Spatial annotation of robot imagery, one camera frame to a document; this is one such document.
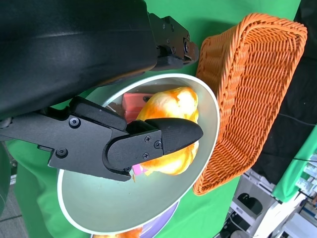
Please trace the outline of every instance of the purple plate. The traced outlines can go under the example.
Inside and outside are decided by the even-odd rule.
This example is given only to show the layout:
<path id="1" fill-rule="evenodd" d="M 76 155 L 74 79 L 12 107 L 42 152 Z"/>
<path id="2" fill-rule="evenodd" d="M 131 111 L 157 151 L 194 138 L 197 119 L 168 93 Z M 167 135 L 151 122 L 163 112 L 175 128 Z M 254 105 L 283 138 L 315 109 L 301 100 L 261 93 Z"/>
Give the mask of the purple plate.
<path id="1" fill-rule="evenodd" d="M 143 226 L 142 233 L 140 235 L 140 238 L 153 238 L 155 237 L 162 229 L 165 227 L 165 225 L 169 222 L 169 220 L 174 215 L 177 207 L 178 202 L 175 203 L 171 208 L 169 208 L 166 212 L 164 212 L 159 217 L 155 218 L 153 221 L 146 223 Z"/>

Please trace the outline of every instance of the orange object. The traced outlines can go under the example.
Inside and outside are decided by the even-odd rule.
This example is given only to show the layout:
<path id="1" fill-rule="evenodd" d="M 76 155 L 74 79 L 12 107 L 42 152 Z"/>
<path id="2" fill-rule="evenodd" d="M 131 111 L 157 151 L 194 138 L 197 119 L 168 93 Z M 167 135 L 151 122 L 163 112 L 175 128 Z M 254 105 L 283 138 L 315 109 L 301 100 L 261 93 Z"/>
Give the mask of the orange object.
<path id="1" fill-rule="evenodd" d="M 306 39 L 302 24 L 254 13 L 204 40 L 196 76 L 216 94 L 221 121 L 214 152 L 194 185 L 196 195 L 232 180 L 256 162 Z"/>
<path id="2" fill-rule="evenodd" d="M 142 232 L 142 227 L 139 227 L 131 231 L 116 234 L 116 235 L 94 235 L 93 238 L 139 238 L 141 232 Z"/>
<path id="3" fill-rule="evenodd" d="M 180 87 L 154 94 L 140 111 L 137 119 L 183 118 L 197 123 L 198 96 L 188 87 Z M 184 172 L 194 160 L 199 143 L 196 141 L 179 151 L 141 163 L 147 170 L 169 175 Z"/>

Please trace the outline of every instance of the bowl rim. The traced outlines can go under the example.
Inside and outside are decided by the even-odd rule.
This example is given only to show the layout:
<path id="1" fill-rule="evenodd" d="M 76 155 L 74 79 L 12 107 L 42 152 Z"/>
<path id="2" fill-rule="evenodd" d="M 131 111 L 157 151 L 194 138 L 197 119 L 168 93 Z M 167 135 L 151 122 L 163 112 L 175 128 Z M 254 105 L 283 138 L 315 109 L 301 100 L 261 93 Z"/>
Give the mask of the bowl rim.
<path id="1" fill-rule="evenodd" d="M 155 76 L 151 76 L 151 77 L 147 77 L 147 78 L 144 78 L 144 79 L 141 79 L 141 80 L 138 80 L 134 83 L 131 83 L 129 84 L 128 86 L 124 87 L 123 89 L 119 90 L 117 93 L 113 94 L 111 97 L 109 97 L 103 104 L 102 106 L 105 107 L 107 106 L 109 103 L 111 103 L 114 99 L 118 98 L 119 96 L 121 96 L 122 94 L 130 91 L 131 89 L 135 88 L 135 87 L 138 87 L 142 84 L 145 84 L 145 83 L 148 83 L 148 82 L 151 82 L 151 81 L 154 81 L 154 80 L 158 80 L 158 79 L 162 79 L 162 78 L 186 78 L 186 79 L 189 79 L 189 80 L 192 80 L 192 81 L 195 81 L 199 84 L 201 84 L 204 88 L 206 88 L 206 90 L 209 92 L 209 94 L 211 95 L 212 99 L 213 99 L 213 102 L 215 104 L 215 107 L 216 107 L 216 114 L 217 114 L 217 129 L 216 129 L 216 137 L 215 137 L 215 141 L 214 141 L 214 144 L 212 146 L 212 149 L 211 149 L 211 153 L 209 155 L 209 158 L 206 160 L 206 163 L 205 165 L 203 166 L 202 170 L 199 172 L 199 174 L 197 175 L 196 179 L 193 181 L 193 183 L 188 187 L 188 189 L 179 197 L 179 199 L 176 201 L 176 202 L 180 202 L 181 198 L 193 187 L 193 185 L 195 184 L 195 182 L 198 180 L 198 178 L 200 177 L 200 175 L 202 174 L 202 172 L 204 171 L 204 169 L 206 168 L 206 165 L 207 163 L 209 162 L 209 159 L 214 151 L 214 147 L 216 145 L 216 142 L 217 142 L 217 138 L 218 138 L 218 134 L 219 134 L 219 127 L 220 127 L 220 113 L 219 113 L 219 106 L 218 106 L 218 103 L 217 103 L 217 99 L 213 93 L 213 91 L 211 90 L 211 88 L 209 88 L 209 86 L 207 84 L 205 84 L 203 81 L 201 81 L 200 79 L 194 77 L 194 76 L 191 76 L 191 75 L 188 75 L 188 74 L 183 74 L 183 73 L 165 73 L 165 74 L 159 74 L 159 75 L 155 75 Z M 127 232 L 127 231 L 130 231 L 130 230 L 133 230 L 135 228 L 138 228 L 140 226 L 143 226 L 144 224 L 154 220 L 155 218 L 159 217 L 160 215 L 162 215 L 165 211 L 167 211 L 169 208 L 171 208 L 173 205 L 175 205 L 176 202 L 174 202 L 172 205 L 170 205 L 169 207 L 167 207 L 164 211 L 162 211 L 161 213 L 159 213 L 158 215 L 156 215 L 155 217 L 153 217 L 152 219 L 140 224 L 140 225 L 137 225 L 135 227 L 132 227 L 130 229 L 125 229 L 125 230 L 122 230 L 122 231 L 117 231 L 117 232 L 96 232 L 96 231 L 92 231 L 92 230 L 89 230 L 87 228 L 84 228 L 83 226 L 79 225 L 78 223 L 76 223 L 72 217 L 69 215 L 66 207 L 65 207 L 65 204 L 64 204 L 64 201 L 63 201 L 63 196 L 62 196 L 62 181 L 63 181 L 63 176 L 64 176 L 64 171 L 65 170 L 58 170 L 58 175 L 57 175 L 57 198 L 58 198 L 58 203 L 59 203 L 59 206 L 62 210 L 62 213 L 63 215 L 65 216 L 65 218 L 69 221 L 70 224 L 72 224 L 75 228 L 83 231 L 83 232 L 86 232 L 86 233 L 89 233 L 89 234 L 95 234 L 95 235 L 115 235 L 115 234 L 118 234 L 118 233 L 123 233 L 123 232 Z"/>

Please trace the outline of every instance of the screw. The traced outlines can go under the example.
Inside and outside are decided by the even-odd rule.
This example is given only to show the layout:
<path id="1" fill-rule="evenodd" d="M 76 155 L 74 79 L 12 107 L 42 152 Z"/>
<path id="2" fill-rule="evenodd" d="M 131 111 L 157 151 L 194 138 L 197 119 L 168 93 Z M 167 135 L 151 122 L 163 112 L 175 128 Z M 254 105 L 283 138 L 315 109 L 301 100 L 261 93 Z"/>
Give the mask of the screw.
<path id="1" fill-rule="evenodd" d="M 72 118 L 69 120 L 69 126 L 71 128 L 78 128 L 80 126 L 80 120 L 78 118 Z"/>
<path id="2" fill-rule="evenodd" d="M 144 153 L 144 154 L 143 154 L 143 159 L 146 160 L 149 156 L 150 156 L 150 155 L 149 155 L 148 153 Z"/>
<path id="3" fill-rule="evenodd" d="M 187 44 L 187 42 L 185 42 L 185 45 L 184 45 L 184 50 L 185 52 L 187 53 L 188 50 L 189 50 L 189 45 Z"/>
<path id="4" fill-rule="evenodd" d="M 156 142 L 154 143 L 154 148 L 156 148 L 156 149 L 162 148 L 162 143 L 161 143 L 159 140 L 156 141 Z"/>
<path id="5" fill-rule="evenodd" d="M 68 151 L 64 147 L 58 148 L 56 150 L 56 156 L 59 157 L 60 159 L 65 158 L 67 155 L 68 155 Z"/>
<path id="6" fill-rule="evenodd" d="M 143 101 L 147 103 L 150 98 L 151 98 L 150 96 L 144 96 Z"/>
<path id="7" fill-rule="evenodd" d="M 150 140 L 151 140 L 150 136 L 146 136 L 145 139 L 144 139 L 144 141 L 147 142 L 147 143 L 149 143 Z"/>

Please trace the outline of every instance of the yellow fruit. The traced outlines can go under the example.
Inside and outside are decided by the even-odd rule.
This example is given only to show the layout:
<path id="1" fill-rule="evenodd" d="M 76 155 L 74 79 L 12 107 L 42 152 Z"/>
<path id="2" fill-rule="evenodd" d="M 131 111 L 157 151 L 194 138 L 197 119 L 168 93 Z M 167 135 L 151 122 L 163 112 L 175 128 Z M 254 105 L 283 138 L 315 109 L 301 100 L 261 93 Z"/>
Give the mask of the yellow fruit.
<path id="1" fill-rule="evenodd" d="M 189 87 L 180 87 L 154 94 L 140 111 L 137 119 L 182 118 L 197 123 L 198 96 Z M 184 172 L 194 160 L 199 143 L 187 146 L 172 154 L 141 163 L 149 171 L 178 175 Z"/>

